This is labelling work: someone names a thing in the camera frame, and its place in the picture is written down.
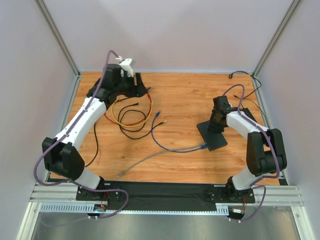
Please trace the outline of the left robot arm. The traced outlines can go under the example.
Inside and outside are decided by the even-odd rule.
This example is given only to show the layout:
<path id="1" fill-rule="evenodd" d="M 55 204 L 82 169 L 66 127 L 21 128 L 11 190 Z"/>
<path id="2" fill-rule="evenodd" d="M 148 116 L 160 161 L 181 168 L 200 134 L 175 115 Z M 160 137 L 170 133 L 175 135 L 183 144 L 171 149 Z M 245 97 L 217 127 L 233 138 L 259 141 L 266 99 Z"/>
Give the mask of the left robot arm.
<path id="1" fill-rule="evenodd" d="M 79 153 L 83 140 L 118 96 L 139 98 L 147 93 L 141 73 L 122 64 L 109 64 L 69 124 L 54 138 L 43 140 L 41 159 L 45 169 L 83 188 L 98 190 L 103 179 L 86 167 Z"/>

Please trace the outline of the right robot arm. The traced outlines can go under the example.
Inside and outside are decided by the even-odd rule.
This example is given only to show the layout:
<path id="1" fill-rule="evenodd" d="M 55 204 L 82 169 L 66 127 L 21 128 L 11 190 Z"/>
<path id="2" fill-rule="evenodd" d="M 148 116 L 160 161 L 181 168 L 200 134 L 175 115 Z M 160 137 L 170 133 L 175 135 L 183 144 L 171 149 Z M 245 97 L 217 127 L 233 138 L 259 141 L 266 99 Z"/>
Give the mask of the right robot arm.
<path id="1" fill-rule="evenodd" d="M 228 143 L 225 128 L 236 130 L 246 140 L 246 166 L 229 177 L 226 194 L 250 189 L 264 178 L 276 178 L 287 167 L 282 133 L 277 128 L 267 128 L 252 117 L 248 108 L 232 107 L 227 96 L 213 99 L 213 109 L 205 133 L 210 151 L 225 147 Z"/>

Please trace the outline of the black network switch box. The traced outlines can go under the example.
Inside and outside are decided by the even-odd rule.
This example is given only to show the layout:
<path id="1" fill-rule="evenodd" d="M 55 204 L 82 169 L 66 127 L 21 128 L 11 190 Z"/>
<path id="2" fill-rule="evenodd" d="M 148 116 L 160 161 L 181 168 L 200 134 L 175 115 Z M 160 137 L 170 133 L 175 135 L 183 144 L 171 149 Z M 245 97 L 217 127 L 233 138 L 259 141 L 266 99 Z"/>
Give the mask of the black network switch box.
<path id="1" fill-rule="evenodd" d="M 213 132 L 208 130 L 209 121 L 201 122 L 196 125 L 201 137 L 211 152 L 219 148 L 225 147 L 228 143 L 221 132 Z"/>

